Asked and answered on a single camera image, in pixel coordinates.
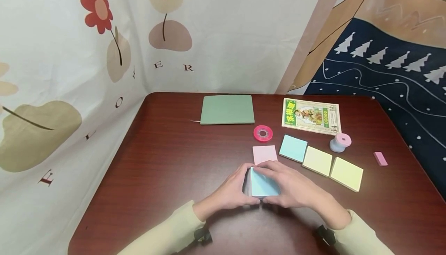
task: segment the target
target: hand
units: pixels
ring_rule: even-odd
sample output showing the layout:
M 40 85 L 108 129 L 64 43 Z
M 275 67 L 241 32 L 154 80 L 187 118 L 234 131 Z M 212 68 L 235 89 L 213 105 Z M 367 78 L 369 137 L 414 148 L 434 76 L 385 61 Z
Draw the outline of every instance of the hand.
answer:
M 279 185 L 279 196 L 268 196 L 264 203 L 288 207 L 309 207 L 314 209 L 328 193 L 314 184 L 298 171 L 285 166 L 279 161 L 266 161 L 258 164 L 256 172 L 272 178 Z
M 202 201 L 194 204 L 194 213 L 201 221 L 220 209 L 235 209 L 243 205 L 258 205 L 260 200 L 243 194 L 243 182 L 246 171 L 254 164 L 245 163 L 238 167 L 217 190 Z
M 344 229 L 352 221 L 349 212 L 329 193 L 314 184 L 298 171 L 285 166 L 279 161 L 266 161 L 258 164 L 254 170 L 272 178 L 279 185 L 279 196 L 268 196 L 264 203 L 288 207 L 309 207 L 316 211 L 329 228 Z

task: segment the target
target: red flower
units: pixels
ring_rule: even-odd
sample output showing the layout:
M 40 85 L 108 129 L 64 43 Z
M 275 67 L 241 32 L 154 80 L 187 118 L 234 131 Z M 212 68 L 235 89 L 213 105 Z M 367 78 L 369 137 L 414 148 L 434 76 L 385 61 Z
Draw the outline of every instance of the red flower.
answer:
M 85 17 L 85 24 L 87 26 L 97 26 L 100 34 L 103 34 L 105 29 L 112 29 L 110 20 L 113 20 L 113 15 L 108 8 L 108 0 L 81 0 L 81 4 L 86 10 L 91 11 Z

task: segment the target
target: blue sticky note pad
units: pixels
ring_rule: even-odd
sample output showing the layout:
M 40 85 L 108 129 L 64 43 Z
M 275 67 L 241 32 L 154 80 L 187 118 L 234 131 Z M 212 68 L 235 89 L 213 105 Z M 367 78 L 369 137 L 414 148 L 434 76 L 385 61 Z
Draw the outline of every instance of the blue sticky note pad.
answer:
M 250 169 L 251 193 L 255 197 L 278 196 L 280 188 L 272 179 Z
M 302 163 L 308 142 L 285 135 L 280 147 L 279 155 Z

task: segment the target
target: person's right hand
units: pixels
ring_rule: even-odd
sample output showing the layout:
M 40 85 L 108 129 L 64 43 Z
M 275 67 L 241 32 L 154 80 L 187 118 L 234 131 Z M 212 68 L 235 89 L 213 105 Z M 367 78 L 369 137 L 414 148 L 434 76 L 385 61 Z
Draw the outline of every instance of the person's right hand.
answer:
M 279 196 L 268 196 L 264 203 L 279 205 L 284 208 L 308 207 L 316 211 L 329 228 L 344 229 L 352 221 L 349 212 L 329 193 L 302 175 L 279 161 L 266 161 L 258 164 L 254 170 L 272 178 L 279 185 Z
M 288 207 L 315 207 L 329 194 L 314 184 L 309 178 L 298 171 L 285 166 L 279 161 L 266 161 L 257 165 L 254 170 L 272 178 L 280 187 L 279 196 L 268 196 L 264 203 Z

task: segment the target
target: tape roll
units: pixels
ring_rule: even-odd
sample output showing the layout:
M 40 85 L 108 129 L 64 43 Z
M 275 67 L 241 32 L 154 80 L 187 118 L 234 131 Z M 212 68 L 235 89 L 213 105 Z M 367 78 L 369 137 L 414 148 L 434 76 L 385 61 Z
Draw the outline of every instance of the tape roll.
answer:
M 330 141 L 330 149 L 334 152 L 343 152 L 346 147 L 352 144 L 352 139 L 349 135 L 344 133 L 338 133 Z
M 273 130 L 266 125 L 258 125 L 254 129 L 254 138 L 259 142 L 267 142 L 273 138 Z

